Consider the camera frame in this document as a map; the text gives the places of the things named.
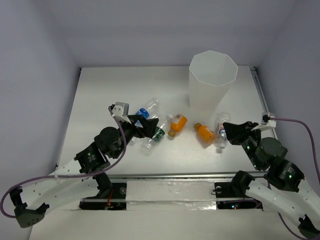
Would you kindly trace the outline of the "clear bottle red blue label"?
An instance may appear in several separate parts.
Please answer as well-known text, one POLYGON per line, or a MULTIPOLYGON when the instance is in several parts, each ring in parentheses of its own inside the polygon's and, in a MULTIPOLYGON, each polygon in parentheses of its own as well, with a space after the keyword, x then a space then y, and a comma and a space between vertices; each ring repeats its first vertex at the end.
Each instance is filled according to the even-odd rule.
POLYGON ((220 149, 225 149, 228 143, 226 130, 224 127, 224 123, 229 123, 231 120, 231 115, 228 112, 221 112, 218 114, 215 125, 216 125, 216 133, 217 137, 217 145, 220 149))

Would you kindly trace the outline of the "orange bottle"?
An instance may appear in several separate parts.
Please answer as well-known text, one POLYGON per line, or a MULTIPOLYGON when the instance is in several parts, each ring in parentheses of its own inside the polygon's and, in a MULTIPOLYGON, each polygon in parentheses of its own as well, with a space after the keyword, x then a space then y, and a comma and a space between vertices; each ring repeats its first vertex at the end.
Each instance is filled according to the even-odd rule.
POLYGON ((211 145, 218 136, 213 130, 208 128, 208 126, 199 122, 194 125, 194 129, 198 137, 207 145, 211 145))
POLYGON ((170 129, 168 131, 168 135, 171 138, 175 138, 177 134, 179 134, 184 126, 187 123, 187 118, 182 114, 177 114, 171 122, 170 129))

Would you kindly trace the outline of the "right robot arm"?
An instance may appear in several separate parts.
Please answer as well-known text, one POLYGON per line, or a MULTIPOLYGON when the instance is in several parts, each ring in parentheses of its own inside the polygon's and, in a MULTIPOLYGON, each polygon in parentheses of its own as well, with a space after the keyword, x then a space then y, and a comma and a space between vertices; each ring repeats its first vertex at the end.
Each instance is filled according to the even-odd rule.
POLYGON ((230 182, 222 185, 222 198, 250 197, 278 212, 297 227, 306 240, 320 238, 320 197, 313 191, 304 173, 286 159, 287 148, 279 140, 261 136, 274 129, 276 119, 268 117, 261 124, 247 121, 242 124, 223 123, 227 140, 241 146, 254 169, 264 171, 267 186, 259 183, 246 171, 238 171, 230 182))

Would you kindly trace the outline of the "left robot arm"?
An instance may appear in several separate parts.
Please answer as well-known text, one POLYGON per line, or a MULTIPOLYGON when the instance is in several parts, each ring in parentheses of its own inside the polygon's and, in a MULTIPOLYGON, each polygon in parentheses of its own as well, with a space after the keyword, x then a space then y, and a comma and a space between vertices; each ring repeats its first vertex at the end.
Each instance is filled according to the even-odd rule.
POLYGON ((159 119, 115 114, 112 118, 117 127, 103 128, 68 163, 48 175, 26 179, 5 193, 14 206, 11 218, 21 228, 32 227, 48 213, 75 200, 113 195, 114 187, 106 172, 122 160, 132 138, 152 138, 159 119))

